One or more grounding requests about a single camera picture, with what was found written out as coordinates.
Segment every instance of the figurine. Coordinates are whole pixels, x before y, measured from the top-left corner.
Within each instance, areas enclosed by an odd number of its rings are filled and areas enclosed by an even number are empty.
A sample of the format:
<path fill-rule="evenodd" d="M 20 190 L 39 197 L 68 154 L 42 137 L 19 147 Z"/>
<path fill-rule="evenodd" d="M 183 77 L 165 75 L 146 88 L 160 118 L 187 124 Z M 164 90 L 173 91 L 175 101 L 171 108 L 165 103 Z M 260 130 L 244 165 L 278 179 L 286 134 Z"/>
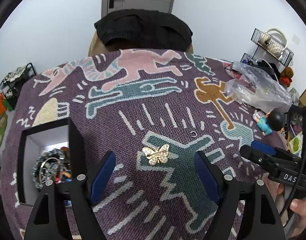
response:
<path fill-rule="evenodd" d="M 280 131 L 284 126 L 284 115 L 277 108 L 266 115 L 264 115 L 262 111 L 255 110 L 252 118 L 257 123 L 257 126 L 261 129 L 264 136 L 272 133 L 273 130 Z"/>
<path fill-rule="evenodd" d="M 289 87 L 291 85 L 293 75 L 292 68 L 286 67 L 281 72 L 280 83 L 286 87 Z"/>

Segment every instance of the brown figure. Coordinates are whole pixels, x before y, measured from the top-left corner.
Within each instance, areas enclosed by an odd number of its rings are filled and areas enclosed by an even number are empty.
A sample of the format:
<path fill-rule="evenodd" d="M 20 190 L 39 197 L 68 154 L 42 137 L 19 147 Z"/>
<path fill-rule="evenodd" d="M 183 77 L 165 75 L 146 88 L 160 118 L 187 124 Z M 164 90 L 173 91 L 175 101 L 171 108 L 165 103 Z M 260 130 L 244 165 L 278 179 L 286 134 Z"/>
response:
<path fill-rule="evenodd" d="M 204 82 L 210 82 L 207 77 L 195 78 L 194 81 L 196 83 L 196 86 L 198 87 L 198 89 L 194 90 L 194 94 L 197 100 L 204 104 L 212 102 L 214 106 L 219 110 L 223 118 L 228 122 L 228 129 L 233 129 L 234 125 L 231 119 L 226 114 L 223 107 L 218 103 L 218 100 L 221 100 L 227 104 L 233 101 L 232 98 L 227 98 L 223 95 L 225 82 L 220 80 L 220 85 L 204 84 Z"/>

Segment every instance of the metal wire basket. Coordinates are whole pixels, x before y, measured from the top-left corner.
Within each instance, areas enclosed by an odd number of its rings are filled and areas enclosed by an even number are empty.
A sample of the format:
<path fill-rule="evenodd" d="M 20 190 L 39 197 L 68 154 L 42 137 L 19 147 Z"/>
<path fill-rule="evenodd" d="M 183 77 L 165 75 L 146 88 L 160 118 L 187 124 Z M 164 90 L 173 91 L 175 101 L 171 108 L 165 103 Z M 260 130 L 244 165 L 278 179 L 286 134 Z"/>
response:
<path fill-rule="evenodd" d="M 253 58 L 251 55 L 244 53 L 240 62 L 247 64 L 249 61 L 255 63 L 256 59 Z"/>
<path fill-rule="evenodd" d="M 255 29 L 251 41 L 266 50 L 285 67 L 289 66 L 293 57 L 293 52 L 267 32 Z"/>

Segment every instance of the white bag handle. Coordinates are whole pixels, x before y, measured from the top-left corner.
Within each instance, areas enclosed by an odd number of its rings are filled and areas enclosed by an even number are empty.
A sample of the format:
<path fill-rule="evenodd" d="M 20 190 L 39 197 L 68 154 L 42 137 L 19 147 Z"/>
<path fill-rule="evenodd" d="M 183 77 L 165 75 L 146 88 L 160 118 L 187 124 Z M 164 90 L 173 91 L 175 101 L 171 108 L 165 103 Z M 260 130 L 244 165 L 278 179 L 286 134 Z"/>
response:
<path fill-rule="evenodd" d="M 288 47 L 288 40 L 286 38 L 286 36 L 284 35 L 284 33 L 282 31 L 280 31 L 279 29 L 277 28 L 270 28 L 270 29 L 267 29 L 264 33 L 268 34 L 269 35 L 269 32 L 271 31 L 276 31 L 278 33 L 280 33 L 286 40 L 287 44 L 285 44 L 285 47 L 282 49 L 282 51 L 284 51 L 287 47 Z"/>

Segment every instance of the human hand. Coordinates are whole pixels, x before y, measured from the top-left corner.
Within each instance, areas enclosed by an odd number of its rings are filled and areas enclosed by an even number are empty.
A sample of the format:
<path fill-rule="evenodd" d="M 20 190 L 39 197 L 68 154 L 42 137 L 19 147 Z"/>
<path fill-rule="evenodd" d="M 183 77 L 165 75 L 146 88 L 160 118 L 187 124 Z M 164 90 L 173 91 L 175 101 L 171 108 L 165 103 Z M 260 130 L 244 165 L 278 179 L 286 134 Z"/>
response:
<path fill-rule="evenodd" d="M 283 200 L 283 192 L 284 192 L 284 185 L 279 184 L 277 182 L 271 181 L 268 179 L 268 173 L 264 174 L 262 180 L 265 182 L 266 186 L 268 187 L 275 204 L 278 207 L 278 210 L 281 210 L 284 206 Z M 306 228 L 306 198 L 304 199 L 293 199 L 290 205 L 290 209 L 298 215 L 298 219 L 296 222 L 296 228 L 293 231 L 291 237 L 298 236 L 301 234 Z M 285 224 L 288 220 L 287 212 L 284 212 L 283 216 L 281 217 L 282 224 Z"/>
<path fill-rule="evenodd" d="M 299 215 L 296 222 L 296 228 L 291 236 L 293 237 L 301 234 L 304 228 L 306 228 L 306 200 L 296 198 L 293 199 L 290 204 L 290 209 L 295 214 Z"/>

